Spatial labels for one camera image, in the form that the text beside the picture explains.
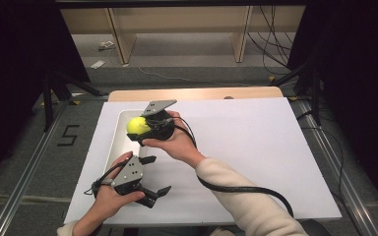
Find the small white floor item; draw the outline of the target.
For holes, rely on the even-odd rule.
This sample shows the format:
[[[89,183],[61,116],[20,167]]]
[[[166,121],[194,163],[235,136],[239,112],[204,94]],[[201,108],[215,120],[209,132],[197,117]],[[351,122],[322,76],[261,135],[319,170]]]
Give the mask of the small white floor item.
[[[98,50],[99,51],[104,51],[104,50],[110,50],[110,49],[114,49],[115,48],[115,44],[112,42],[112,41],[103,41],[99,44],[99,47],[98,47]]]

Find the light wooden desk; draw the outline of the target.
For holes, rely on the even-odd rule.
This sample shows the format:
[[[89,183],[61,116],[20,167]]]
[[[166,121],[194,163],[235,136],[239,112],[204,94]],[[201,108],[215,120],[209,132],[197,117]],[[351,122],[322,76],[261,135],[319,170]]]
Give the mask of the light wooden desk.
[[[296,32],[303,6],[149,7],[63,9],[71,34],[111,34],[122,64],[139,33],[227,32],[234,58],[244,57],[249,32]]]

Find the white plastic bin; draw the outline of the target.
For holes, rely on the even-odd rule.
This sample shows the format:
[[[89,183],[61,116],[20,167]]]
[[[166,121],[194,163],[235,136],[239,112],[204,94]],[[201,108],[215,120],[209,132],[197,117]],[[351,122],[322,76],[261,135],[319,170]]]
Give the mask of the white plastic bin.
[[[132,151],[137,156],[146,155],[147,149],[141,147],[138,142],[131,141],[127,136],[128,122],[141,114],[142,110],[124,110],[119,113],[105,170],[108,170],[112,163],[125,152]]]

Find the person's right hand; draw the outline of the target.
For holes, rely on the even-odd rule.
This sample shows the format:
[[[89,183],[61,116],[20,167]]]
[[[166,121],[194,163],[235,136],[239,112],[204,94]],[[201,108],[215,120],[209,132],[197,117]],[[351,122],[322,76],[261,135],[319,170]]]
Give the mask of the person's right hand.
[[[160,148],[172,158],[196,168],[205,157],[195,147],[190,137],[190,131],[180,114],[176,111],[168,111],[168,114],[173,118],[176,125],[173,135],[167,141],[145,139],[143,140],[143,145],[150,148]]]

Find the yellow tennis ball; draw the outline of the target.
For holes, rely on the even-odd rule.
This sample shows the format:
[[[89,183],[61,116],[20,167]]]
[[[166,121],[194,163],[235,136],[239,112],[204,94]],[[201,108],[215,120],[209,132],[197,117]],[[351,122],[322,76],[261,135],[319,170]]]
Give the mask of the yellow tennis ball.
[[[126,127],[127,133],[132,135],[142,135],[147,133],[151,127],[147,124],[145,117],[132,118]]]

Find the dark curtain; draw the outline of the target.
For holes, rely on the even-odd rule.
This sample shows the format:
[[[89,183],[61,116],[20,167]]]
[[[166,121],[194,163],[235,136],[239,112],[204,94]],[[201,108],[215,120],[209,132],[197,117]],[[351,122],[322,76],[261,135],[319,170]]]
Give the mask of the dark curtain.
[[[54,72],[90,80],[56,0],[0,0],[0,162]]]
[[[319,55],[324,94],[378,191],[378,0],[309,0],[288,66]]]

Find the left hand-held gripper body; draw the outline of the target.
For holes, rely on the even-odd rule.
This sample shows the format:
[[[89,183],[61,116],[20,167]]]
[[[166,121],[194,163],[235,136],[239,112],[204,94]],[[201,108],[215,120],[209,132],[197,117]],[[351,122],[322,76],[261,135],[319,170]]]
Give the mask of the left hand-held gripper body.
[[[114,178],[112,187],[120,195],[140,190],[144,167],[141,158],[132,156]]]

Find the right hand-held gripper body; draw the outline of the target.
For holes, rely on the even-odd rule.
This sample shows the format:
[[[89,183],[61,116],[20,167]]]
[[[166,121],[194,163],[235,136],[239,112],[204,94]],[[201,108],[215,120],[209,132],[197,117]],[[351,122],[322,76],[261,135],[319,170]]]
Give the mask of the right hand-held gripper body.
[[[171,99],[155,100],[149,103],[142,116],[146,119],[146,124],[150,129],[142,135],[142,140],[156,139],[166,141],[172,136],[174,133],[174,121],[165,109],[176,102],[176,99]]]

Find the black tripod stand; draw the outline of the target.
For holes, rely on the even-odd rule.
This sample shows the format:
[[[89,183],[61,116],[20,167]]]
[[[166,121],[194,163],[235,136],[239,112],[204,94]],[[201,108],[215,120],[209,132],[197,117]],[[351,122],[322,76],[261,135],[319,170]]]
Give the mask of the black tripod stand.
[[[296,84],[293,91],[296,95],[305,95],[307,92],[311,92],[311,109],[309,114],[318,126],[321,125],[319,115],[319,94],[320,94],[320,78],[318,70],[312,62],[306,61],[298,66],[296,69],[289,72],[287,75],[281,77],[278,80],[271,82],[272,87],[280,87],[286,84],[293,78],[297,77]]]
[[[61,71],[47,72],[42,79],[42,96],[45,111],[45,132],[47,132],[50,129],[54,122],[52,95],[55,94],[56,97],[61,101],[69,101],[72,97],[72,93],[67,88],[68,84],[82,89],[94,96],[107,95],[107,92],[95,89],[85,84],[84,82],[78,81]]]

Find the person's left hand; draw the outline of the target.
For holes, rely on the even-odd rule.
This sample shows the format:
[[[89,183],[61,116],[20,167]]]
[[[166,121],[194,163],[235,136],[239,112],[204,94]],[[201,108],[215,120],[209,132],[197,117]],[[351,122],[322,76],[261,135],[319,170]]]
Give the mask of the person's left hand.
[[[122,196],[112,187],[103,185],[99,188],[96,199],[89,209],[89,215],[93,220],[104,221],[115,215],[122,207],[136,202],[144,196],[145,194],[141,191]]]

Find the white table cover board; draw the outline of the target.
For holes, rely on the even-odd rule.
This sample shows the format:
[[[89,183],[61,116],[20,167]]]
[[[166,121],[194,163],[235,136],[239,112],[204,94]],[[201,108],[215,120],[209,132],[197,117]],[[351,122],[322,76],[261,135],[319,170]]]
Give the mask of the white table cover board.
[[[118,115],[143,110],[145,101],[103,105],[66,219],[78,219],[92,205],[86,191],[105,172]],[[257,185],[282,194],[298,219],[336,219],[341,213],[283,98],[180,100],[172,105],[189,124],[198,150],[229,164]],[[125,227],[230,224],[231,215],[187,164],[146,147],[155,162],[144,168],[142,184],[157,191],[170,186],[152,208],[124,206],[107,224]]]

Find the aluminium floor rail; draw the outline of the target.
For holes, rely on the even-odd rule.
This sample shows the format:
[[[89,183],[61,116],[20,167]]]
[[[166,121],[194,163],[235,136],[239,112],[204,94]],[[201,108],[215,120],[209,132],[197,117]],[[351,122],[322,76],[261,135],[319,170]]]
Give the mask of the aluminium floor rail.
[[[49,142],[53,137],[54,131],[58,127],[61,116],[68,105],[68,101],[60,101],[58,103],[57,107],[55,108],[54,115],[50,116],[50,124],[43,130],[21,177],[19,178],[9,197],[6,199],[5,204],[0,211],[0,236],[5,236],[19,208],[19,205],[22,202],[25,192],[32,181],[32,177],[43,159],[44,153],[46,152]]]
[[[298,103],[300,114],[298,121],[306,123],[304,130],[313,133],[319,148],[324,153],[330,168],[337,179],[337,187],[334,196],[342,203],[348,218],[354,225],[359,236],[378,236],[378,228],[370,215],[363,200],[352,186],[350,179],[345,171],[345,158],[343,148],[339,140],[330,132],[326,131],[321,125],[318,126],[312,115],[309,114],[311,105],[305,101]]]

